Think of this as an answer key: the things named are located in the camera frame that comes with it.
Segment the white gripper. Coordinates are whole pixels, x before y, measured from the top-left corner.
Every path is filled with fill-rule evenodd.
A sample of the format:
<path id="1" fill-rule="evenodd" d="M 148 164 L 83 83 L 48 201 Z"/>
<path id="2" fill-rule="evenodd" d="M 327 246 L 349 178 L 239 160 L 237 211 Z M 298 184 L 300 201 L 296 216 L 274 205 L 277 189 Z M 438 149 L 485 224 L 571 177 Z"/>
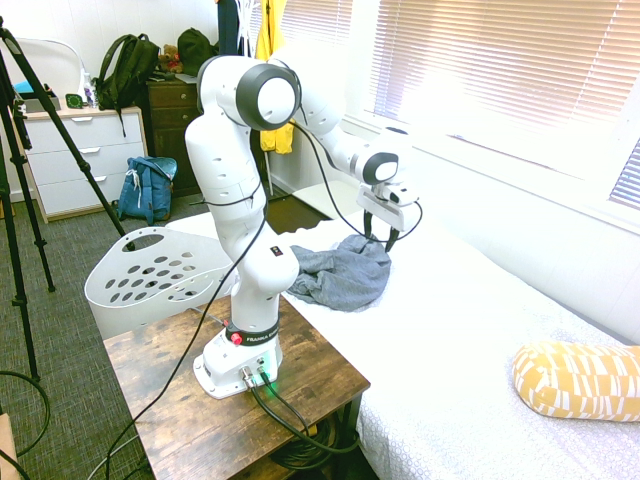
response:
<path id="1" fill-rule="evenodd" d="M 356 203 L 365 210 L 363 215 L 364 236 L 368 240 L 374 238 L 372 233 L 373 216 L 391 226 L 389 238 L 385 244 L 385 251 L 390 252 L 398 240 L 400 232 L 407 230 L 404 214 L 407 202 L 401 199 L 401 195 L 393 185 L 380 183 L 371 186 L 361 183 Z"/>

